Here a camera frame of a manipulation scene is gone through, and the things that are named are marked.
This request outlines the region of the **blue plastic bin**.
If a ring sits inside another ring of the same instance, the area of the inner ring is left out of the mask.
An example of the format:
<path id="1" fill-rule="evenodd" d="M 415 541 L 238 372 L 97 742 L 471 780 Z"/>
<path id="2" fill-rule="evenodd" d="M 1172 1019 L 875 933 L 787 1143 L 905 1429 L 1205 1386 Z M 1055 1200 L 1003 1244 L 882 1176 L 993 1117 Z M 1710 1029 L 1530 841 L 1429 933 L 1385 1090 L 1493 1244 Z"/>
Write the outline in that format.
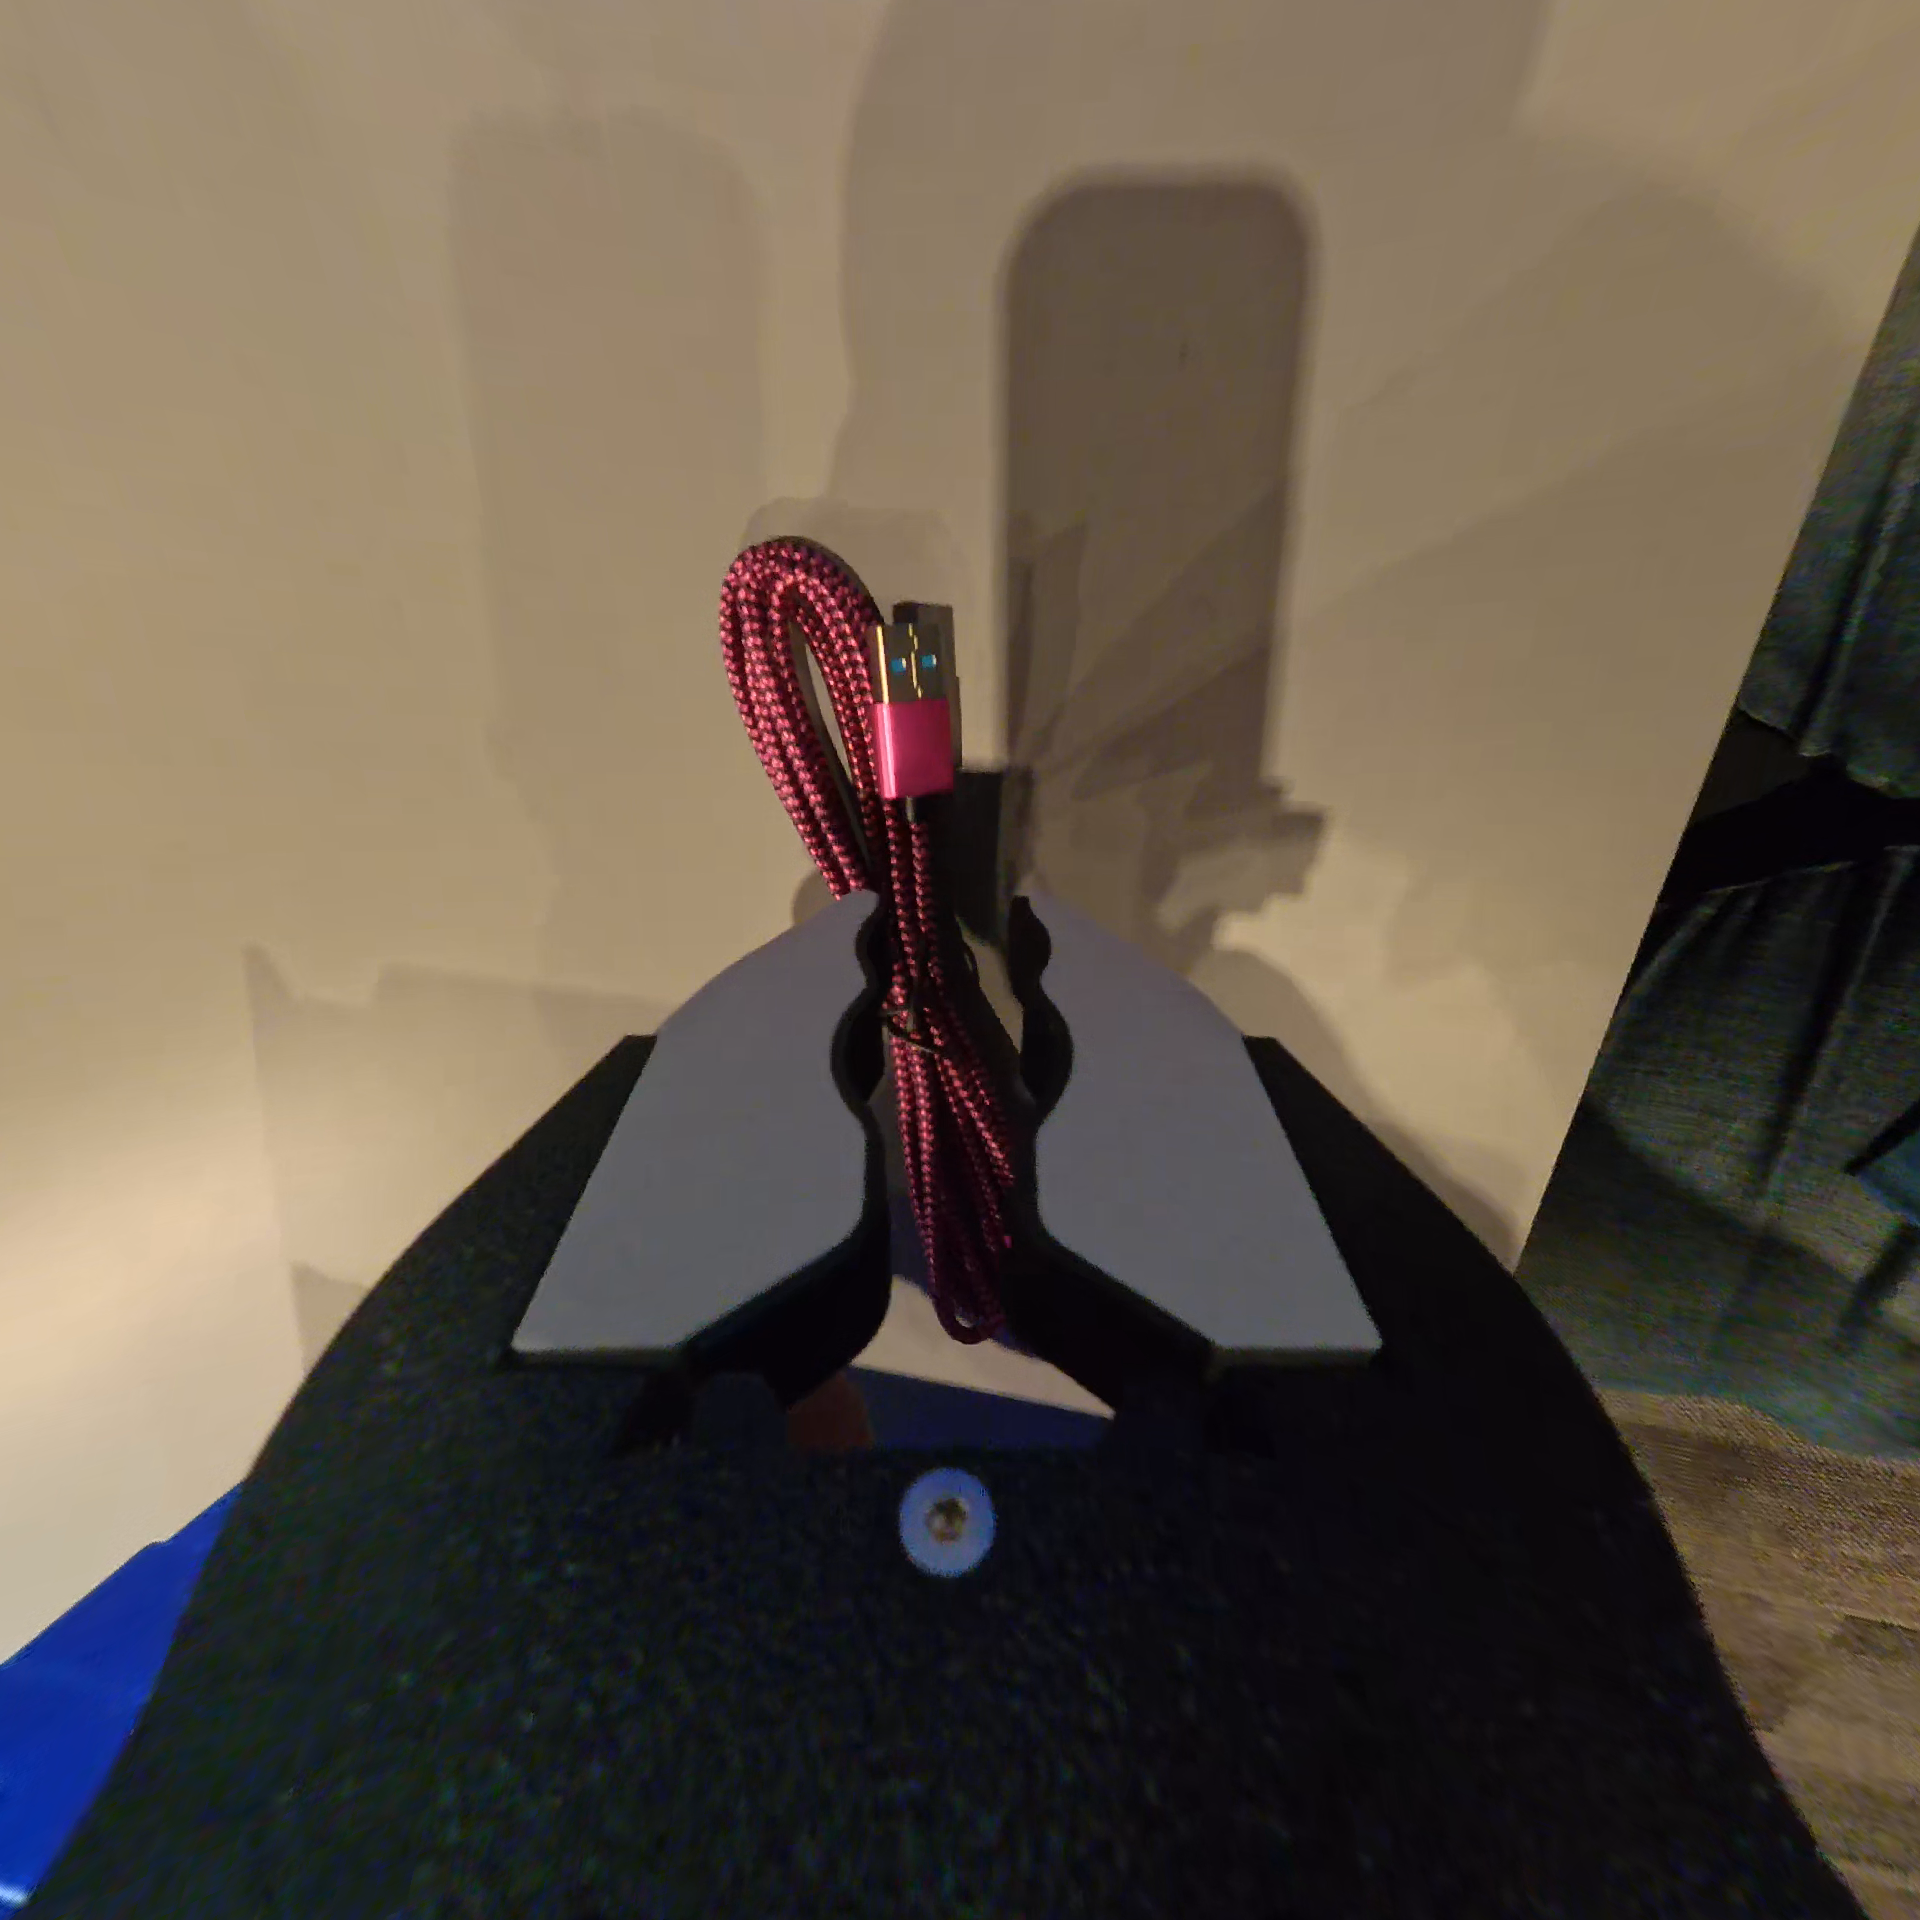
<path id="1" fill-rule="evenodd" d="M 1107 1409 L 1022 1386 L 851 1368 L 882 1447 L 1086 1447 Z M 4 1661 L 4 1917 L 15 1917 L 140 1720 L 238 1490 L 107 1579 Z"/>

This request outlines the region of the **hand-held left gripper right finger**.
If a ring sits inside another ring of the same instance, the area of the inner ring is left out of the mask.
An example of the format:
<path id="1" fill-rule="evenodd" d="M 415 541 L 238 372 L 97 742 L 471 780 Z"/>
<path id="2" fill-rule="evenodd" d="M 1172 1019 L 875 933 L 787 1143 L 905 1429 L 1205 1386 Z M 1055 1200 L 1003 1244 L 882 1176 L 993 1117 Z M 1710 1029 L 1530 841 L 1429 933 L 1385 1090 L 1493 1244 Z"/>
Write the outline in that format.
<path id="1" fill-rule="evenodd" d="M 1382 1348 L 1259 1083 L 1184 975 L 1076 908 L 1009 908 L 1034 1105 L 1020 1250 L 1058 1364 L 1350 1364 Z"/>

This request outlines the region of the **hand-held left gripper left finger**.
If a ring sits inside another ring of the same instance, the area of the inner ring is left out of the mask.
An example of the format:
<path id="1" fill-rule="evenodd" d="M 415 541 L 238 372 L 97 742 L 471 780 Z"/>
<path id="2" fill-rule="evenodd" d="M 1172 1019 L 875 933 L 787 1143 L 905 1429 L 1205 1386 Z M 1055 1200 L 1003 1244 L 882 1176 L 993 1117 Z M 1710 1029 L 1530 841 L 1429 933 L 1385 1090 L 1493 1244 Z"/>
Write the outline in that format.
<path id="1" fill-rule="evenodd" d="M 887 919 L 755 947 L 656 1032 L 512 1331 L 522 1364 L 851 1364 L 891 1299 Z"/>

